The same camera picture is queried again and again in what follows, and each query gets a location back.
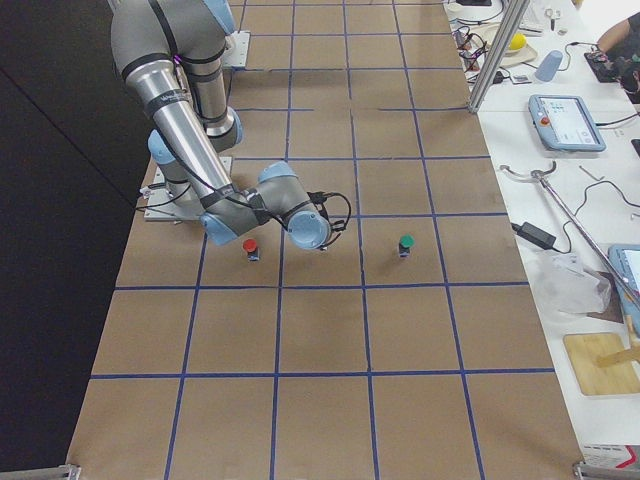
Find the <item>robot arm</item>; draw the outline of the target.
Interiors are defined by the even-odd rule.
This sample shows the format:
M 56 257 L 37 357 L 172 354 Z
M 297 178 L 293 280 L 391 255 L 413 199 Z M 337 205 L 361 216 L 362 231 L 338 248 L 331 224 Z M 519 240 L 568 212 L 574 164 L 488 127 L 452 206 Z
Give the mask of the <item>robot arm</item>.
M 302 249 L 323 249 L 333 233 L 298 176 L 284 161 L 241 191 L 219 154 L 242 139 L 228 105 L 222 56 L 236 30 L 225 1 L 122 1 L 114 9 L 111 49 L 126 87 L 156 129 L 150 152 L 165 179 L 187 182 L 210 240 L 229 243 L 277 220 Z

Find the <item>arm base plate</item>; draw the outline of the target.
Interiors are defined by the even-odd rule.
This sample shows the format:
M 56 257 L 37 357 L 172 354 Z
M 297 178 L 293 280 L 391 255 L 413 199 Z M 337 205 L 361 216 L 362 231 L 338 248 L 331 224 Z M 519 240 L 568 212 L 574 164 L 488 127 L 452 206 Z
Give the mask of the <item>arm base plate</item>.
M 184 178 L 167 175 L 167 166 L 158 164 L 150 157 L 149 168 L 153 168 L 153 178 L 149 185 L 141 189 L 146 204 L 143 206 L 146 221 L 198 221 L 205 213 L 198 192 L 193 188 L 186 170 Z
M 251 33 L 235 31 L 225 38 L 226 46 L 221 57 L 225 69 L 245 69 L 247 66 Z

